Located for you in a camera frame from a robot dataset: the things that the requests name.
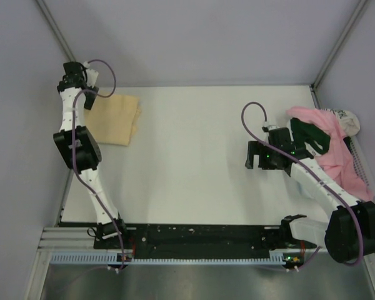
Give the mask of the yellow t shirt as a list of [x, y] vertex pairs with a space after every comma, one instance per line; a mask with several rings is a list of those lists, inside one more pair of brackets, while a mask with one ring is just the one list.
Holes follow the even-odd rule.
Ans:
[[84, 120], [97, 143], [128, 146], [141, 112], [138, 97], [114, 94], [96, 98], [93, 107], [84, 111]]

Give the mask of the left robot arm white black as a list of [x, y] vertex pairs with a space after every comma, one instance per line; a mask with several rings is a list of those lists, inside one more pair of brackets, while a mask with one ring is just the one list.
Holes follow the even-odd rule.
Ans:
[[65, 74], [57, 85], [62, 122], [53, 140], [67, 168], [91, 198], [96, 212], [96, 240], [108, 240], [114, 247], [122, 248], [129, 242], [129, 233], [104, 190], [99, 172], [101, 150], [84, 120], [84, 111], [90, 111], [99, 96], [98, 72], [91, 69], [90, 62], [65, 62], [63, 68]]

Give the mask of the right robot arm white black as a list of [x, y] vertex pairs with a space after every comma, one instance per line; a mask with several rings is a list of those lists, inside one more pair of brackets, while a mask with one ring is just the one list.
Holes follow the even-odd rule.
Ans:
[[279, 240], [294, 247], [301, 240], [326, 249], [338, 263], [355, 263], [375, 253], [375, 204], [353, 196], [331, 179], [311, 153], [291, 139], [286, 127], [266, 129], [267, 141], [249, 141], [245, 167], [281, 170], [314, 199], [326, 222], [305, 215], [282, 220]]

